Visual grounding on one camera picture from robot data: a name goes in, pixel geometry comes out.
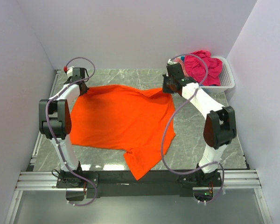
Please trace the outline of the orange t shirt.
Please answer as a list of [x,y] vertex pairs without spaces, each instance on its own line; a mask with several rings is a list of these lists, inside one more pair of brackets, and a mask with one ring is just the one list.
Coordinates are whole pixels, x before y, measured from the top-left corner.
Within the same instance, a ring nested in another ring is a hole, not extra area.
[[161,88],[139,90],[124,85],[90,88],[77,98],[70,117],[73,145],[124,150],[136,180],[167,152],[175,137],[170,94]]

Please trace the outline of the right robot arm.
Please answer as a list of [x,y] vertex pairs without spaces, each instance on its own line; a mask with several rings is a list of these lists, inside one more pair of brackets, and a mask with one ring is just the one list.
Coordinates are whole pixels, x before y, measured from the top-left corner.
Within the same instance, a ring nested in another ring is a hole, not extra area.
[[[210,97],[191,77],[186,77],[179,63],[167,64],[167,74],[163,75],[163,92],[178,93],[185,99],[171,115],[161,140],[161,160],[164,166],[177,175],[190,175],[195,172],[196,182],[206,186],[211,182],[213,173],[221,160],[224,150],[237,136],[235,111],[231,106],[225,107]],[[178,172],[172,170],[164,159],[164,141],[169,126],[173,123],[174,116],[190,102],[204,117],[205,125],[203,138],[206,143],[205,150],[195,170]]]

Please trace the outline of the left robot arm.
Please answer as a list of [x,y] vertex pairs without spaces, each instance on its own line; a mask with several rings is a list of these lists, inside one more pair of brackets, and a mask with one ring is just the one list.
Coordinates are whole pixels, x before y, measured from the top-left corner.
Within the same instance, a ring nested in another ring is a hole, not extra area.
[[85,68],[66,68],[69,74],[62,89],[49,99],[39,101],[39,130],[54,146],[61,172],[69,172],[67,182],[74,188],[80,187],[84,176],[70,141],[72,122],[70,104],[88,91],[84,80],[88,77]]

